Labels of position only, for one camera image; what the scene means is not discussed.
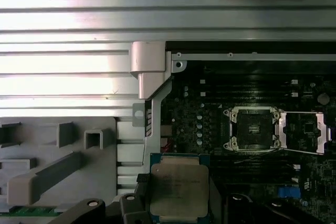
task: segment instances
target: capacitor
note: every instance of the capacitor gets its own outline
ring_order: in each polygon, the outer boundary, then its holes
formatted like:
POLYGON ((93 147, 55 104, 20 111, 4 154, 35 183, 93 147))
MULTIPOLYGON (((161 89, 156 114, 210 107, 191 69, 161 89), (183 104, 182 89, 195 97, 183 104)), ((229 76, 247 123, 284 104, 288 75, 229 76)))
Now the capacitor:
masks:
POLYGON ((330 102, 330 97, 327 93, 322 93, 317 97, 317 101, 322 105, 327 105, 330 102))
POLYGON ((300 199, 300 203, 303 207, 308 207, 308 201, 306 201, 304 199, 300 199))

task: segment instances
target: gray plastic bracket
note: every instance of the gray plastic bracket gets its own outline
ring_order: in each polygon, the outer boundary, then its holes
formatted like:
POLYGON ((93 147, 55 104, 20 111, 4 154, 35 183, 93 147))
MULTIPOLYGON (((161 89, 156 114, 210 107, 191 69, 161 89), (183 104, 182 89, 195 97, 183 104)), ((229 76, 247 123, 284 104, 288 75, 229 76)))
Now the gray plastic bracket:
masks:
POLYGON ((72 144, 75 141, 74 124, 72 122, 44 124, 40 127, 55 127, 56 128, 56 142, 49 144, 56 144, 58 148, 72 144))
POLYGON ((10 179, 7 183, 8 205, 29 206, 37 202, 41 194, 80 169, 81 166, 81 153, 74 152, 48 165, 10 179))
POLYGON ((98 146, 101 150, 112 144, 112 134, 109 129, 93 129, 84 131, 84 149, 98 146))
POLYGON ((171 76, 171 53, 165 51, 165 42, 134 42, 131 74, 139 81, 139 99, 150 99, 171 76))
POLYGON ((11 142, 11 139, 7 135, 8 128, 20 126, 19 122, 15 123, 0 123, 0 148, 6 148, 19 143, 11 142))

